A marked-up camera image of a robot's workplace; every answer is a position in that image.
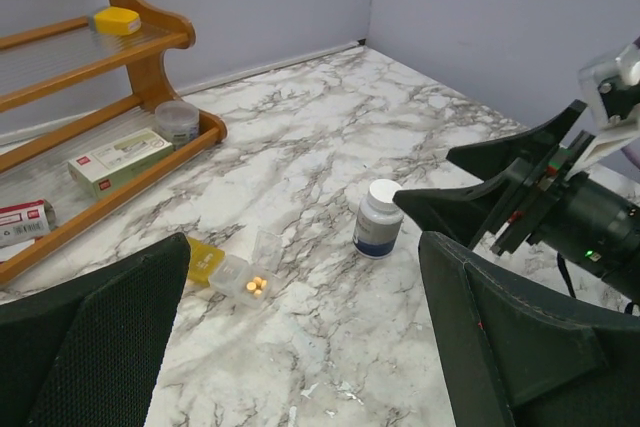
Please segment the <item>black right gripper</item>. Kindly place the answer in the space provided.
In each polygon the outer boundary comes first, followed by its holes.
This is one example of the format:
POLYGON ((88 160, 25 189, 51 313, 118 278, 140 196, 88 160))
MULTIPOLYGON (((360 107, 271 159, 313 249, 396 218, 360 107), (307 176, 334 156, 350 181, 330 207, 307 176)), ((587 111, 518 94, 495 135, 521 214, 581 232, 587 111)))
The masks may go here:
POLYGON ((589 231, 597 222, 588 207, 596 188, 587 174, 568 172, 594 136, 581 132, 569 146, 559 144, 586 108, 574 100, 528 131, 454 147, 446 159, 485 182, 401 189, 393 202, 423 232, 441 233, 470 250, 490 231, 498 256, 523 243, 544 243, 564 257, 583 257, 594 244, 589 231))

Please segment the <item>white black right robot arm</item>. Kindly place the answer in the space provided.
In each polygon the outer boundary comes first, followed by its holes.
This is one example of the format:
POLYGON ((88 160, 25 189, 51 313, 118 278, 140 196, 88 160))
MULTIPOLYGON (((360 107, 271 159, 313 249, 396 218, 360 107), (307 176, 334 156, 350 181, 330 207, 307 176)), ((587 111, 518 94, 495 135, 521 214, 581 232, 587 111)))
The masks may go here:
POLYGON ((522 243, 556 251, 561 271, 573 263, 639 305, 639 207, 579 171, 593 135, 560 142, 585 110, 573 101, 550 121, 502 139, 454 147, 447 160, 477 177, 457 189, 402 189, 393 202, 423 231, 473 249, 496 235, 500 256, 522 243))

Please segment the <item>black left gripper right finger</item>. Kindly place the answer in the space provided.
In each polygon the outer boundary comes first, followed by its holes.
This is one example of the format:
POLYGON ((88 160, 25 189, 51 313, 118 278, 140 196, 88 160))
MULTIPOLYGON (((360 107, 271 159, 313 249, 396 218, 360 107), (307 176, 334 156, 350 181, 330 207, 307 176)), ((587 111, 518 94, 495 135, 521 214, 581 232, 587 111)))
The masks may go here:
POLYGON ((425 232, 421 275, 458 426, 636 426, 639 320, 425 232))

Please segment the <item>yellow clear pill organizer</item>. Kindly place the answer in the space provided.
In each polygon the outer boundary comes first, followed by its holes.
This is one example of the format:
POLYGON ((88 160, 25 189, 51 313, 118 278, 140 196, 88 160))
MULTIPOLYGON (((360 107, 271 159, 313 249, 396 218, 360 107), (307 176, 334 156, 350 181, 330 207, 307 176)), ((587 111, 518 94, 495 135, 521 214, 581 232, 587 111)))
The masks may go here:
POLYGON ((191 259, 187 278, 199 285, 208 286, 214 291, 249 307, 259 307, 276 293, 280 279, 276 275, 282 259, 281 239, 271 233, 259 231, 249 260, 225 253, 223 250, 199 240, 187 238, 191 259), (261 277, 264 283, 256 285, 262 289, 260 297, 246 288, 254 277, 261 277))

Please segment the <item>white pill bottle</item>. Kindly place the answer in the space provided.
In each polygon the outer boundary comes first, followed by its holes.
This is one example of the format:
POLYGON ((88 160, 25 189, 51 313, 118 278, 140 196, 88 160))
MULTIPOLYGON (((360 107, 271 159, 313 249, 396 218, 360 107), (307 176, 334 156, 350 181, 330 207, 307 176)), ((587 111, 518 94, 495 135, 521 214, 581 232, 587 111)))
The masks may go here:
POLYGON ((400 189, 397 182, 389 179, 377 179, 369 185, 359 204, 352 237, 363 255, 379 259, 392 252, 404 218, 393 201, 400 189))

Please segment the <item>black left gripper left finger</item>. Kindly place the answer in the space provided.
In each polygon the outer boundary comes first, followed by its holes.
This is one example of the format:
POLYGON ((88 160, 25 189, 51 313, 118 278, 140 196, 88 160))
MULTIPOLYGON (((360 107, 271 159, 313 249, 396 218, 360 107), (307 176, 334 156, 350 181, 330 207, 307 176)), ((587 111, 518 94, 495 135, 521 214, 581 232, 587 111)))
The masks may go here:
POLYGON ((190 254, 174 234, 2 305, 2 425, 144 425, 190 254))

